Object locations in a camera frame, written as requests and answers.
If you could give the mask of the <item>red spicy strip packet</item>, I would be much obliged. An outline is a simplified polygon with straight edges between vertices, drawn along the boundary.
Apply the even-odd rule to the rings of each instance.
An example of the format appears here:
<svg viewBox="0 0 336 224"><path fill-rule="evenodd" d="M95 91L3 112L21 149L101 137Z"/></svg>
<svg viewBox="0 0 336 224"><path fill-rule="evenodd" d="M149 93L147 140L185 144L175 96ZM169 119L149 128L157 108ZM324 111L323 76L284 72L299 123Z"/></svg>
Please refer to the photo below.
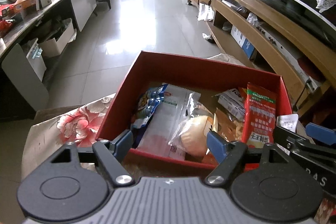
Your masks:
<svg viewBox="0 0 336 224"><path fill-rule="evenodd" d="M245 117L241 141L249 147L262 148L273 143L276 124L276 94L260 86L247 85Z"/></svg>

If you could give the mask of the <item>round bread bun packet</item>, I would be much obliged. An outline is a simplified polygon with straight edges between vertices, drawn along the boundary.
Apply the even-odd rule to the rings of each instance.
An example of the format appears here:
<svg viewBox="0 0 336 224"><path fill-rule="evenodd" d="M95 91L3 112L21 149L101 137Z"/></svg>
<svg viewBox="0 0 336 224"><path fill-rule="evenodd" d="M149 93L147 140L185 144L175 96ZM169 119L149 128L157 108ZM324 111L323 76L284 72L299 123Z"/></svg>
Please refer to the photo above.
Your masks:
<svg viewBox="0 0 336 224"><path fill-rule="evenodd" d="M183 118L169 140L169 145L193 157L204 157L208 150L207 133L213 127L214 115L197 98L196 93L189 95Z"/></svg>

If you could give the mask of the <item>white Kaprons packet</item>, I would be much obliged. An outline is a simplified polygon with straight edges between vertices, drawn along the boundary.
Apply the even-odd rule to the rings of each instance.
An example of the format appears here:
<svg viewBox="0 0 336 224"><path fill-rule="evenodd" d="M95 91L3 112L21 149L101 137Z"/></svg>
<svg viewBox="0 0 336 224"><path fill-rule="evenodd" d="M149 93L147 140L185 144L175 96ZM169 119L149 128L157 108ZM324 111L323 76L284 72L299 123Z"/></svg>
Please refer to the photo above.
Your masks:
<svg viewBox="0 0 336 224"><path fill-rule="evenodd" d="M245 118L244 97L237 88L229 89L216 95L218 103L222 105L237 120L243 122Z"/></svg>

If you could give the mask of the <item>long silver white packet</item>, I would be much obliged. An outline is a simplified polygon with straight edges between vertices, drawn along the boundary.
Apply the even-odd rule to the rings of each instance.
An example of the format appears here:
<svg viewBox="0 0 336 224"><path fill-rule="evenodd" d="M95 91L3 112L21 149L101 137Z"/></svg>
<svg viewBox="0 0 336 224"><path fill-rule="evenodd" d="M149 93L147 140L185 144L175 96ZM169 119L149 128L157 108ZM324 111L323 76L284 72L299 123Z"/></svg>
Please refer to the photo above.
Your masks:
<svg viewBox="0 0 336 224"><path fill-rule="evenodd" d="M156 108L137 150L155 156L184 160L185 152L169 144L179 124L187 117L187 105L190 98L198 100L201 94L193 90L166 85L163 102Z"/></svg>

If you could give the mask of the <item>blue cartoon snack packet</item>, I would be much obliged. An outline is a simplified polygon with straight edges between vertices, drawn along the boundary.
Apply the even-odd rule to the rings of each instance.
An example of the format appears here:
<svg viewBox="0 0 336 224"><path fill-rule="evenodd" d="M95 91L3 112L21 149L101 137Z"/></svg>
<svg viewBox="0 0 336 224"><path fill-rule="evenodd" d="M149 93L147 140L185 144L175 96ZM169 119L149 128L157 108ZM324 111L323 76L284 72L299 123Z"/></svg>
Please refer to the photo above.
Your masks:
<svg viewBox="0 0 336 224"><path fill-rule="evenodd" d="M163 84L155 88L147 89L146 93L138 102L135 120L131 124L131 129L141 129L145 127L153 116L156 108L163 102L168 84Z"/></svg>

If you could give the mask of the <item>yellow waffle snack bag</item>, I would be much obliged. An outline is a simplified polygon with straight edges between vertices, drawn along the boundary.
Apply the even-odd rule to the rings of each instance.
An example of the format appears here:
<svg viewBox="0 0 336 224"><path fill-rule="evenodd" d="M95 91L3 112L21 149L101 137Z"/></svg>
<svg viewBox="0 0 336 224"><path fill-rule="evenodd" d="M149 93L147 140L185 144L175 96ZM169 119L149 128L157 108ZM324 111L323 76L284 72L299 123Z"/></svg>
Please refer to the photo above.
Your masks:
<svg viewBox="0 0 336 224"><path fill-rule="evenodd" d="M213 128L226 141L241 141L243 126L244 123L237 120L232 114L217 108L214 114Z"/></svg>

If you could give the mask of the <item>red cardboard box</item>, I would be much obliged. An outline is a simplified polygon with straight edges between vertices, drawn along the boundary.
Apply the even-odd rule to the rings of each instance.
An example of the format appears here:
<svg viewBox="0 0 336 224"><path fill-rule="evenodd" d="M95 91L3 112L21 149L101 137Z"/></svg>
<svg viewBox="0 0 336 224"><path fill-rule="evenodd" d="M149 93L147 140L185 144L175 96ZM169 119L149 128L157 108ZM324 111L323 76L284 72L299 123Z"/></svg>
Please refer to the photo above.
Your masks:
<svg viewBox="0 0 336 224"><path fill-rule="evenodd" d="M277 115L291 114L289 96L279 75L220 61L142 51L116 92L97 137L112 140L129 129L140 96L161 83L200 92L208 109L215 107L215 94L252 83L276 93Z"/></svg>

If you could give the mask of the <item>wooden TV cabinet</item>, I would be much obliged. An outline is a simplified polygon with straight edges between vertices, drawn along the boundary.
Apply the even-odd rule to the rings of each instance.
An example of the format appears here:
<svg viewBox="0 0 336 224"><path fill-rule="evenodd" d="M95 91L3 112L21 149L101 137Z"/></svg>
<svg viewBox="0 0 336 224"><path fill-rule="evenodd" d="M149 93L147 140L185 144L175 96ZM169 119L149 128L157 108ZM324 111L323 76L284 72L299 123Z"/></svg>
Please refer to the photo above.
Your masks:
<svg viewBox="0 0 336 224"><path fill-rule="evenodd" d="M224 42L222 28L230 22L254 46L274 72L285 81L295 111L300 117L330 95L335 98L335 52L298 24L260 0L188 0L209 4L215 17L209 26L223 51L236 55L245 65L243 48Z"/></svg>

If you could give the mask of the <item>white storage box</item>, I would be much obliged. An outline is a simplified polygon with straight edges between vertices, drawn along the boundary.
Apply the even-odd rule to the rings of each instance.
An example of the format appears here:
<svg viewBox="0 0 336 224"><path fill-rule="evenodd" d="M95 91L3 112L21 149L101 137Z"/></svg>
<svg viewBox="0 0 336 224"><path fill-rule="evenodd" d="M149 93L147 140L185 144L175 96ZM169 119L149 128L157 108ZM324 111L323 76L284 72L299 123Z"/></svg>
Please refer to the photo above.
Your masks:
<svg viewBox="0 0 336 224"><path fill-rule="evenodd" d="M39 43L39 46L42 49L42 57L44 59L49 59L51 57L59 56L67 44L74 41L75 38L76 29L74 28L72 18L59 22L45 41Z"/></svg>

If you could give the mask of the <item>flat screen television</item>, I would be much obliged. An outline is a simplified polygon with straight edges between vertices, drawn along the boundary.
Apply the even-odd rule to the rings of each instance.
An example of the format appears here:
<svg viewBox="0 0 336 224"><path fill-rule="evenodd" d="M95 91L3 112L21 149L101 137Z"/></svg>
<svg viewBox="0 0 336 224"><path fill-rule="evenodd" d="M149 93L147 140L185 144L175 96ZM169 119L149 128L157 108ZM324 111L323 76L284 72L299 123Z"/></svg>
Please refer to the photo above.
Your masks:
<svg viewBox="0 0 336 224"><path fill-rule="evenodd" d="M335 50L335 5L324 12L316 0L262 0L285 14L331 50Z"/></svg>

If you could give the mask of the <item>dark long side table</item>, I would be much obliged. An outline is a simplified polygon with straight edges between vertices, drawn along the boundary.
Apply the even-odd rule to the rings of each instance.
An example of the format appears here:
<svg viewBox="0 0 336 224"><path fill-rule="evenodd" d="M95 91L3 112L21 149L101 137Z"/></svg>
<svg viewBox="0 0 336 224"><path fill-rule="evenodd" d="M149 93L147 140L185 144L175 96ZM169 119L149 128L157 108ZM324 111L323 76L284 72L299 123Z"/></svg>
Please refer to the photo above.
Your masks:
<svg viewBox="0 0 336 224"><path fill-rule="evenodd" d="M1 105L9 117L30 117L46 107L49 93L43 83L46 64L39 43L59 22L72 18L79 32L71 0L54 0L29 15L1 42Z"/></svg>

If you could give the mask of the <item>white cabinet door panel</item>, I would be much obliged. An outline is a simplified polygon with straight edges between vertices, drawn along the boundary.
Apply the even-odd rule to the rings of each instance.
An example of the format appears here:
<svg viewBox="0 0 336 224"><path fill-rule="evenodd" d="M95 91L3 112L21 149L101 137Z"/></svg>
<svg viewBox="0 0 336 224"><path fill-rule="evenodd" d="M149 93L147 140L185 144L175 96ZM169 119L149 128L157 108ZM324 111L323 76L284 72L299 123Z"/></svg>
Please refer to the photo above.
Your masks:
<svg viewBox="0 0 336 224"><path fill-rule="evenodd" d="M71 0L75 22L79 32L82 32L88 19L96 9L96 0Z"/></svg>

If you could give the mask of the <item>red plastic bag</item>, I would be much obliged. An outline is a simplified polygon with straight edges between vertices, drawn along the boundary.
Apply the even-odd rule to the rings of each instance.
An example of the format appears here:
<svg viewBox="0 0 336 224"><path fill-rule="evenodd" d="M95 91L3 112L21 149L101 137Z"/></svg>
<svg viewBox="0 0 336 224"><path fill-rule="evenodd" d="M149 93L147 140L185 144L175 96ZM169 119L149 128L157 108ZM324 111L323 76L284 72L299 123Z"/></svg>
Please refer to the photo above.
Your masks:
<svg viewBox="0 0 336 224"><path fill-rule="evenodd" d="M15 20L12 19L14 16L13 8L13 5L1 5L1 38L3 38L9 32L15 22Z"/></svg>

